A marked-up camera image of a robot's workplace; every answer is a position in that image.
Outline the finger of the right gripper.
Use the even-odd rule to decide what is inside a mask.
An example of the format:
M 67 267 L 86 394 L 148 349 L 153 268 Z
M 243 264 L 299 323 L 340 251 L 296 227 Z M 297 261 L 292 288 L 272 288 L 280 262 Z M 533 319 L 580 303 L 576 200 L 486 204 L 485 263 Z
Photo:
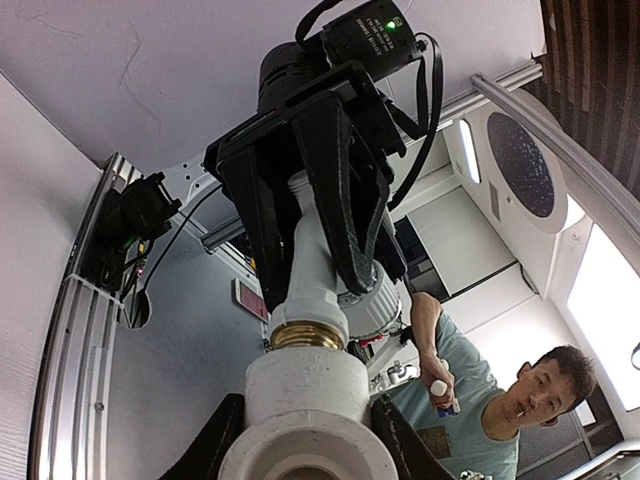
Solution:
M 337 273 L 364 294 L 389 187 L 377 158 L 336 95 L 322 94 L 296 115 L 293 130 Z
M 273 312 L 286 299 L 289 282 L 290 250 L 281 230 L 284 178 L 255 147 L 223 159 L 219 173 L 248 235 L 266 307 Z

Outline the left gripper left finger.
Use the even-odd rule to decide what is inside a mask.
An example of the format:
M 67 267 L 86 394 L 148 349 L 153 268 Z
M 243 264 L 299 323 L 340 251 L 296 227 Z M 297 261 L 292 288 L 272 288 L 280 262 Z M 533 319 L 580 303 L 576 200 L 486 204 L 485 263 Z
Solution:
M 244 430 L 245 398 L 229 393 L 164 480 L 217 479 L 226 453 Z

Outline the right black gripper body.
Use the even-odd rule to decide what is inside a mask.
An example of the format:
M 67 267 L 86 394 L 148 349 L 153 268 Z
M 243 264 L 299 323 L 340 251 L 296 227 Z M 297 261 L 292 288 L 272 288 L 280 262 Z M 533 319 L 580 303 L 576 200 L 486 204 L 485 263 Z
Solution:
M 204 169 L 231 200 L 290 200 L 299 173 L 332 200 L 386 200 L 387 158 L 406 149 L 387 101 L 365 66 L 331 68 L 295 43 L 271 50 L 260 71 L 256 114 L 205 151 Z

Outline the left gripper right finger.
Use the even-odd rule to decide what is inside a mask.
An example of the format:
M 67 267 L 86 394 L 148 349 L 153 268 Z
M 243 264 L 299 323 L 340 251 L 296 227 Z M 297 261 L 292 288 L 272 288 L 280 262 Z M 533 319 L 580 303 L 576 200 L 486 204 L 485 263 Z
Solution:
M 449 472 L 428 450 L 388 394 L 371 403 L 372 430 L 387 448 L 402 480 L 446 480 Z

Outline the white elbow fitting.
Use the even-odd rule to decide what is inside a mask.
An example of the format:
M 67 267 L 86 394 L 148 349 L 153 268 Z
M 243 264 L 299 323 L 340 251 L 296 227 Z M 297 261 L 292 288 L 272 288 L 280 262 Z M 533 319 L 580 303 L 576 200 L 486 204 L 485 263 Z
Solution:
M 267 353 L 246 371 L 244 430 L 221 479 L 395 479 L 373 432 L 365 365 L 323 347 Z

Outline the white faucet chrome knob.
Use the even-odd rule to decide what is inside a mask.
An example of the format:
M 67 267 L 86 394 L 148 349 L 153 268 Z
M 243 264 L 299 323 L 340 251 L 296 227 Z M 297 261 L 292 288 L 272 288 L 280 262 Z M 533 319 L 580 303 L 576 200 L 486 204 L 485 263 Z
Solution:
M 402 313 L 400 294 L 378 261 L 373 287 L 351 293 L 339 277 L 307 175 L 288 182 L 302 216 L 294 231 L 294 255 L 286 299 L 269 323 L 272 349 L 319 346 L 343 350 L 351 340 L 387 332 Z

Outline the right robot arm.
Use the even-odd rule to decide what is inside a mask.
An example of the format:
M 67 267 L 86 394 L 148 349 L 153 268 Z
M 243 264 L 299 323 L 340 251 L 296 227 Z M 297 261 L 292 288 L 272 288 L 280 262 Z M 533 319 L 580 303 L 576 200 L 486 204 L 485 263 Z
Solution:
M 211 143 L 205 170 L 220 181 L 248 235 L 264 301 L 282 304 L 290 285 L 294 231 L 302 210 L 289 187 L 307 176 L 333 265 L 347 287 L 365 294 L 380 261 L 392 278 L 405 264 L 381 229 L 417 179 L 419 155 L 398 189 L 391 155 L 404 138 L 431 146 L 443 100 L 436 40 L 414 32 L 391 1 L 368 1 L 315 30 L 324 1 L 300 21 L 291 42 L 260 66 L 256 114 Z

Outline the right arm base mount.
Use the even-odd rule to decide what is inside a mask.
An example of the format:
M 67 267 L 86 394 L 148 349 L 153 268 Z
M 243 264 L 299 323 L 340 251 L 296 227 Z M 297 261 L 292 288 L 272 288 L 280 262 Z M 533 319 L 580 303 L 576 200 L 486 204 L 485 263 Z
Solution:
M 156 172 L 122 191 L 107 191 L 82 259 L 82 277 L 110 293 L 120 290 L 125 271 L 135 263 L 126 259 L 130 248 L 168 232 L 171 218 L 182 206 L 180 200 L 170 197 L 164 179 L 162 172 Z

